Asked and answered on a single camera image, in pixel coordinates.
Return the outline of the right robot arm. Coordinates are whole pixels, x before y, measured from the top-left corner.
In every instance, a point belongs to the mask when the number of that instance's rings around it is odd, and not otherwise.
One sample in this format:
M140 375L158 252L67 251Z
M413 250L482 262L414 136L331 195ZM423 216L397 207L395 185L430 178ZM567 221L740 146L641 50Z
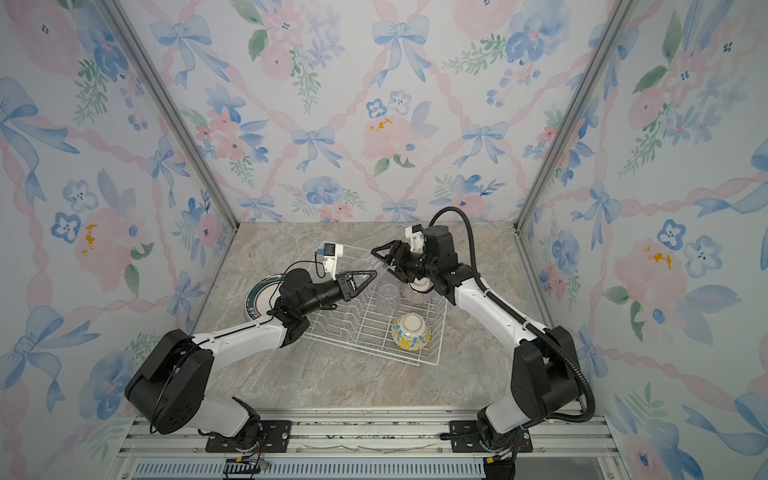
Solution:
M446 226L415 225L407 240L372 249L398 281L416 291L433 291L470 314L512 357L505 396L477 414L479 441L489 451L514 449L524 431L546 420L582 423L596 402L582 372L572 336L549 328L505 301L482 279L475 250L463 263Z

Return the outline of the white wire dish rack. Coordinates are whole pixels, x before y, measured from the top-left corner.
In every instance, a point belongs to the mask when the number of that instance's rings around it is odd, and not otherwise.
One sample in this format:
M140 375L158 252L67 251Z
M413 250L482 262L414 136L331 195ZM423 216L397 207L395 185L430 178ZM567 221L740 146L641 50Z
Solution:
M340 273L352 271L349 269L352 262L366 254L370 252L364 248L345 245ZM449 303L434 293L419 296L393 275L390 280L401 289L399 304L383 304L377 297L381 283L372 282L361 295L349 302L340 302L335 310L311 314L310 326L303 337L406 364L438 364ZM431 327L431 341L420 351L405 351L392 339L392 324L405 313L423 316Z

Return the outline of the clear glass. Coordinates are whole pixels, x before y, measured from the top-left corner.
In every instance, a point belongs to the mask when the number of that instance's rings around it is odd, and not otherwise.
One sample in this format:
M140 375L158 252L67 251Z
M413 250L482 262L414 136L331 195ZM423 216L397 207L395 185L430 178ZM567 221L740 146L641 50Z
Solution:
M401 289L394 283L381 283L377 287L377 297L383 304L399 304Z
M352 271L375 271L376 277L373 279L373 283L391 283L388 266L374 255L361 256L352 262L349 269Z

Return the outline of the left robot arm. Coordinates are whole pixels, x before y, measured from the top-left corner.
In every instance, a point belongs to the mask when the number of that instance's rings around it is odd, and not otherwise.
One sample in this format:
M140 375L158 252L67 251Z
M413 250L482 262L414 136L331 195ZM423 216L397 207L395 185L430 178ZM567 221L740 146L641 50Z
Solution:
M349 271L323 282L297 268L282 280L265 315L217 332L166 333L125 387L125 397L163 435L195 428L222 437L240 451L263 438L261 417L246 402L206 393L211 375L264 351L296 342L309 328L309 315L334 310L358 297L377 277L374 270Z

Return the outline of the clear glass front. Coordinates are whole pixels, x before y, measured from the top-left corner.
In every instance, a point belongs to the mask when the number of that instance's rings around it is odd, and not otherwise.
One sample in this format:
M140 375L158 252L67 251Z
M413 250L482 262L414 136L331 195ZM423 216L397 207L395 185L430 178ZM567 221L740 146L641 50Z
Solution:
M391 283L388 266L374 255L361 256L352 262L349 269L352 271L375 271L376 277L373 279L373 283Z

